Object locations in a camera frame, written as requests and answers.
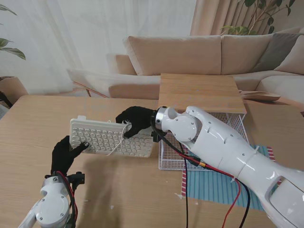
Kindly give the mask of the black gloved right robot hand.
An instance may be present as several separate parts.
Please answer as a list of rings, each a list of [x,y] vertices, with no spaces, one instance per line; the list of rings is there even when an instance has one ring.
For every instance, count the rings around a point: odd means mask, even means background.
[[[156,110],[140,106],[132,106],[116,116],[116,123],[129,122],[131,129],[124,133],[124,138],[128,139],[136,135],[139,131],[151,126],[151,118],[156,114]]]

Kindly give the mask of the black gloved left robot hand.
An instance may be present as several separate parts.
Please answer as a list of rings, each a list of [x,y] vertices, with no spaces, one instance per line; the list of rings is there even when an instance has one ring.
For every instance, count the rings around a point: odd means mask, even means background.
[[[54,174],[59,171],[66,176],[69,168],[74,162],[74,159],[88,147],[88,142],[82,142],[75,148],[70,147],[69,135],[67,135],[55,145],[52,151],[50,174]]]

